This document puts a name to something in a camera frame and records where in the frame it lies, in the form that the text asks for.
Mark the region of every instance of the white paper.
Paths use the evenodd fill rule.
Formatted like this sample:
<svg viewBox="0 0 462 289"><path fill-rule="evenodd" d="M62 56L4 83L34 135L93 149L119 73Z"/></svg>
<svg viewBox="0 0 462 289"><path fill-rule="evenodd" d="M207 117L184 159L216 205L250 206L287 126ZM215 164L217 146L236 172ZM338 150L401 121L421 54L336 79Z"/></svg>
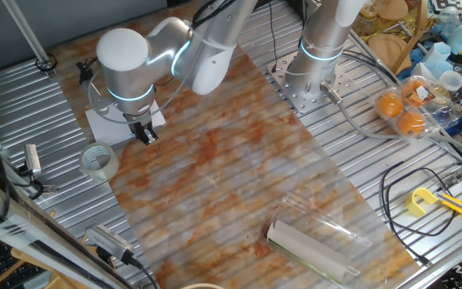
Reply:
<svg viewBox="0 0 462 289"><path fill-rule="evenodd" d="M151 106L151 112L155 112L157 109L158 104L154 101ZM116 124L110 120L105 120L99 116L97 112L94 112L94 109L85 111L85 114L87 115L88 124L97 142L112 146L133 137L132 131L127 124ZM104 116L111 120L126 121L123 113L114 105L108 107L108 114ZM153 128L164 124L165 118L161 112L152 115Z"/></svg>
<svg viewBox="0 0 462 289"><path fill-rule="evenodd" d="M418 87L416 89L416 94L418 95L418 98L420 98L421 100L425 100L425 98L427 97L427 89L425 89L423 86L421 87Z"/></svg>

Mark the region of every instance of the orange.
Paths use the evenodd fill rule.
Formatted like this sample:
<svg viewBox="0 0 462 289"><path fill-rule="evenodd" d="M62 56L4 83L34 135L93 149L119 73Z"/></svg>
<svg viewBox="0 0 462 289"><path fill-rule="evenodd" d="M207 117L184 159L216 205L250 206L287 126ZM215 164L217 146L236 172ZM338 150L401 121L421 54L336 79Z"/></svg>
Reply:
<svg viewBox="0 0 462 289"><path fill-rule="evenodd" d="M405 112L399 116L397 128L404 136L418 136L425 129L425 120L418 112Z"/></svg>
<svg viewBox="0 0 462 289"><path fill-rule="evenodd" d="M409 81L406 85L402 87L402 97L407 97L410 94L412 94L414 91L416 91L417 88L423 86L424 88L427 88L425 83L419 81L419 80L411 80Z"/></svg>
<svg viewBox="0 0 462 289"><path fill-rule="evenodd" d="M396 117L402 112L402 99L396 93L388 92L379 97L375 107L384 118Z"/></svg>

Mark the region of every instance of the tape roll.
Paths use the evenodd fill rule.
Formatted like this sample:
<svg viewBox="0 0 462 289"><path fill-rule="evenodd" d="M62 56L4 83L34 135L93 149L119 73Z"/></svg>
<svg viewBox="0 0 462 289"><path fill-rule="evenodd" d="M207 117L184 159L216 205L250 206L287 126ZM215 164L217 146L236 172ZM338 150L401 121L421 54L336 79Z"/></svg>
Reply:
<svg viewBox="0 0 462 289"><path fill-rule="evenodd" d="M119 170L119 160L111 147L94 143L81 151L79 167L93 179L107 181Z"/></svg>

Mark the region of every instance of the metal bracket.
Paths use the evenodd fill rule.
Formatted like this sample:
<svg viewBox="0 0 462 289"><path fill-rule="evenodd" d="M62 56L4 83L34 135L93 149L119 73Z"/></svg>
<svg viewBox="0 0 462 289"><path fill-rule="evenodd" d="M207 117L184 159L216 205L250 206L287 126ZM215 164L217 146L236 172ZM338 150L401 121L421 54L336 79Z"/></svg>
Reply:
<svg viewBox="0 0 462 289"><path fill-rule="evenodd" d="M299 114L304 114L328 104L330 100L326 97L326 94L323 95L324 97L317 99L312 99L310 96L287 95L286 88L289 87L289 84L286 83L286 68L290 65L292 59L294 59L296 55L297 52L294 52L281 57L278 60L275 72L272 72L275 62L269 63L267 65L267 70L274 78L274 81L279 85L284 97L287 98L289 103L291 103L294 110L296 110ZM357 89L357 87L352 83L352 80L346 75L342 68L339 67L339 65L336 65L334 73L336 74L336 80L331 84L335 92L338 92L341 96L345 96Z"/></svg>

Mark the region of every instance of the egg carton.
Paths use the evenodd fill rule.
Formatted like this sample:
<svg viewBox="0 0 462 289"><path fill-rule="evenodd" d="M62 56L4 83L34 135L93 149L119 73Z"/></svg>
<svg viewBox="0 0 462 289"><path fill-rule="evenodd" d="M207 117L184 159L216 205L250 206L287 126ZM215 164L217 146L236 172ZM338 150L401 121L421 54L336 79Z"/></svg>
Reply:
<svg viewBox="0 0 462 289"><path fill-rule="evenodd" d="M422 76L383 89L370 97L377 113L406 140L421 140L457 124L462 114L439 93L438 84Z"/></svg>

